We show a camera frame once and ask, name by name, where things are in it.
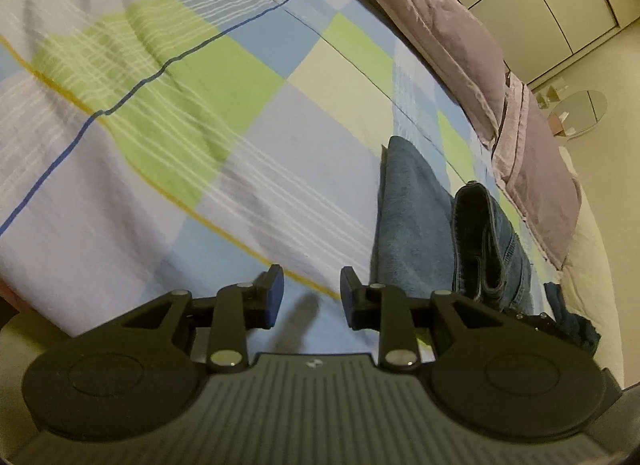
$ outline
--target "pink blanket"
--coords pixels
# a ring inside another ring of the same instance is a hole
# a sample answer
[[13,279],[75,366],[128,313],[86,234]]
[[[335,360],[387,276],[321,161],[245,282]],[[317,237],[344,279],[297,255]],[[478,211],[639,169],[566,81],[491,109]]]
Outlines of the pink blanket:
[[494,149],[494,171],[549,260],[567,255],[580,191],[530,90],[510,74],[500,46],[457,0],[376,0]]

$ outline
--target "ribbed gray surface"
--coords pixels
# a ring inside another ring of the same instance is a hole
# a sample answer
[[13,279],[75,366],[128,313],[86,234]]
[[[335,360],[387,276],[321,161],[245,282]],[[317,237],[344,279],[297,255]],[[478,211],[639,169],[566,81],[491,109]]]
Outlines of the ribbed gray surface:
[[[308,366],[315,359],[322,365]],[[249,371],[210,379],[158,431],[109,444],[42,433],[12,463],[574,465],[604,454],[585,435],[546,445],[477,435],[442,415],[417,380],[366,355],[263,355]]]

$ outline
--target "floor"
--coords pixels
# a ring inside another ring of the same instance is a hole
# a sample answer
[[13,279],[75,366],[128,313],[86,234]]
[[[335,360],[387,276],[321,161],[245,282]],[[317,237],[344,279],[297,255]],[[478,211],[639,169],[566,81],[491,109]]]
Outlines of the floor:
[[640,20],[564,70],[572,92],[603,92],[609,108],[569,141],[600,225],[620,316],[626,385],[640,382]]

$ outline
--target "clothing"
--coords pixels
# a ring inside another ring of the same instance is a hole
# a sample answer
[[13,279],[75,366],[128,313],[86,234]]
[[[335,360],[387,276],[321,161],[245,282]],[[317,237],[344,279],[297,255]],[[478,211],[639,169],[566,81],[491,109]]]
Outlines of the clothing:
[[560,285],[556,283],[545,283],[546,298],[554,312],[556,324],[565,332],[576,346],[585,350],[592,357],[598,349],[600,334],[591,324],[591,321],[577,315],[569,313],[564,304],[564,297]]
[[[466,200],[477,193],[488,196],[484,216],[477,214],[473,200]],[[530,263],[494,198],[473,182],[456,195],[455,214],[456,226],[479,221],[495,237],[500,267],[497,308],[532,313]],[[399,286],[410,297],[430,297],[436,289],[470,295],[462,269],[456,271],[460,251],[454,248],[459,240],[452,236],[453,218],[454,200],[429,164],[409,141],[391,137],[378,231],[378,281]]]

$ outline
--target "bed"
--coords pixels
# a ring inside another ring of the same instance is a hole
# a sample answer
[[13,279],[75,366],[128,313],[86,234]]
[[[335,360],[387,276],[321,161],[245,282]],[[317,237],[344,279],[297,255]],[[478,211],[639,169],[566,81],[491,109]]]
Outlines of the bed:
[[375,353],[376,334],[344,321],[338,278],[375,277],[392,135],[452,195],[476,180],[498,200],[532,268],[531,313],[550,313],[542,285],[560,275],[492,150],[370,1],[0,5],[0,276],[66,334],[279,263],[278,323],[252,353]]

